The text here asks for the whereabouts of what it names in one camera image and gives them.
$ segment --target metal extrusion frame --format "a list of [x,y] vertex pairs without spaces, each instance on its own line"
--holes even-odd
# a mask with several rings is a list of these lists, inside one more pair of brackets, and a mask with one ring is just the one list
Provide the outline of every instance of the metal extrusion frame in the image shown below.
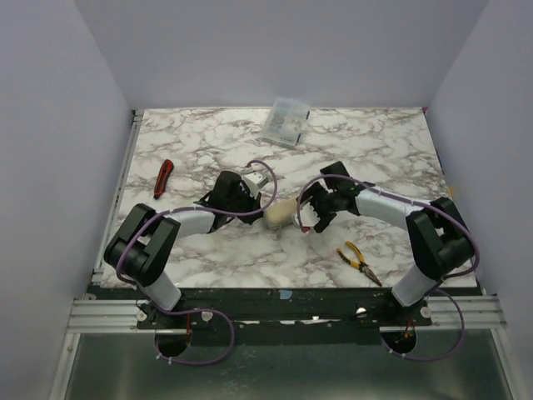
[[[466,329],[501,329],[506,320],[501,311],[498,297],[457,296],[454,297],[465,318]],[[184,329],[137,329],[136,300],[77,300],[72,305],[67,334],[81,333],[169,333],[185,334]],[[419,326],[419,331],[456,330],[461,322],[456,308],[446,297],[434,297],[428,301],[433,324]],[[381,327],[382,332],[402,331],[405,327]]]
[[102,281],[102,275],[104,270],[104,266],[102,265],[103,252],[105,251],[106,244],[112,235],[113,227],[115,227],[117,223],[118,209],[120,207],[122,195],[124,194],[123,188],[126,184],[127,174],[129,173],[130,166],[132,165],[133,154],[135,152],[137,137],[139,136],[139,131],[141,130],[143,115],[143,110],[135,110],[133,113],[132,129],[130,130],[130,136],[127,140],[126,152],[124,153],[124,158],[122,159],[122,165],[120,169],[120,174],[118,176],[117,185],[115,186],[112,204],[109,208],[109,214],[107,215],[106,227],[103,233],[102,242],[100,243],[100,248],[98,249],[97,259],[93,268],[92,283],[99,284]]
[[63,400],[67,395],[68,382],[70,381],[79,341],[79,333],[67,333],[65,335],[59,361],[57,362],[56,375],[48,396],[49,400]]

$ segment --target red box cutter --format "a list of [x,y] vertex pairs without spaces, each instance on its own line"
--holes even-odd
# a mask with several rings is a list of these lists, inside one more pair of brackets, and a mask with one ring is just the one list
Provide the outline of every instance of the red box cutter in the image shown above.
[[159,175],[157,175],[156,186],[153,189],[153,198],[158,199],[163,194],[163,192],[165,192],[168,177],[170,176],[170,173],[173,169],[174,164],[172,164],[172,161],[163,161],[161,169],[159,170]]

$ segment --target black mounting plate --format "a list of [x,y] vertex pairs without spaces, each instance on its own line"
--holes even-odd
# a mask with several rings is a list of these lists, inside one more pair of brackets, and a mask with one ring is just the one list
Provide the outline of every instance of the black mounting plate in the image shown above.
[[[410,318],[417,326],[431,325],[431,320],[420,314],[425,302],[393,319],[383,315],[380,307],[389,291],[386,288],[182,289],[182,300],[175,310],[213,308],[225,313],[237,331],[236,345],[377,345],[381,344],[381,326],[406,326]],[[161,314],[149,304],[140,307],[147,319],[137,324],[138,329],[187,326],[186,317]],[[366,309],[365,317],[356,315],[358,308]],[[191,328],[194,346],[227,345],[227,323],[216,315],[206,322],[200,313],[192,314]]]

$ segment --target metal floor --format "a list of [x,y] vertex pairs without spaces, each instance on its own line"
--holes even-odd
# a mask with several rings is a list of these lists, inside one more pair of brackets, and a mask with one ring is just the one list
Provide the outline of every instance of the metal floor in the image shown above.
[[[436,355],[457,332],[419,332],[413,354]],[[67,391],[85,400],[511,399],[488,330],[469,330],[460,351],[442,362],[407,362],[381,346],[236,347],[210,367],[156,360],[145,334],[82,335]],[[220,348],[190,348],[208,359]]]

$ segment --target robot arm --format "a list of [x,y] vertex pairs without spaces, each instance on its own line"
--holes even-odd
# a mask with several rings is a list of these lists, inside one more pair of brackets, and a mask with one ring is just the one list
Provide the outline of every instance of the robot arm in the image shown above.
[[[335,162],[321,170],[322,175],[349,177],[342,162]],[[413,199],[411,204],[356,185],[345,179],[325,177],[326,190],[318,182],[302,196],[306,205],[302,209],[307,227],[321,233],[339,211],[378,218],[409,233],[415,263],[409,272],[392,287],[391,294],[400,308],[407,308],[420,301],[451,270],[460,267],[474,255],[467,237],[451,222],[413,202],[426,203],[448,214],[462,226],[466,226],[455,204],[448,198],[433,202]]]
[[[213,190],[197,204],[232,213],[256,211],[261,207],[259,190],[267,182],[267,176],[259,172],[241,176],[234,172],[223,171],[218,176]],[[156,211],[146,204],[136,205],[107,245],[104,261],[117,268],[126,245],[155,214]],[[239,219],[244,223],[253,223],[261,217],[262,213],[258,212]],[[197,233],[215,232],[231,220],[232,218],[226,215],[202,210],[180,212],[173,218],[159,218],[150,225],[146,235],[143,235],[148,236],[149,242],[143,244],[136,241],[133,244],[126,256],[122,272],[135,280],[139,289],[159,307],[172,310],[182,295],[164,271],[174,242],[178,238]]]

